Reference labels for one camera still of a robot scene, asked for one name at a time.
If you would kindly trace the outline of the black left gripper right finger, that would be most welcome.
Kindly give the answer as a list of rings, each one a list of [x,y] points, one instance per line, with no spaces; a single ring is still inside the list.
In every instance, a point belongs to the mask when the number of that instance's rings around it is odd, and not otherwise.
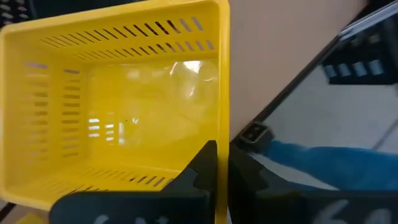
[[[235,145],[229,147],[228,207],[233,223],[299,222],[299,192]]]

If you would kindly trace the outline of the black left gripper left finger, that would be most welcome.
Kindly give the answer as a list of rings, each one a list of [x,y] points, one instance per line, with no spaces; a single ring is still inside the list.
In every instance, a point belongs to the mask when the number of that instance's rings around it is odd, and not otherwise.
[[[209,140],[162,192],[171,197],[163,215],[168,223],[215,222],[217,143]]]

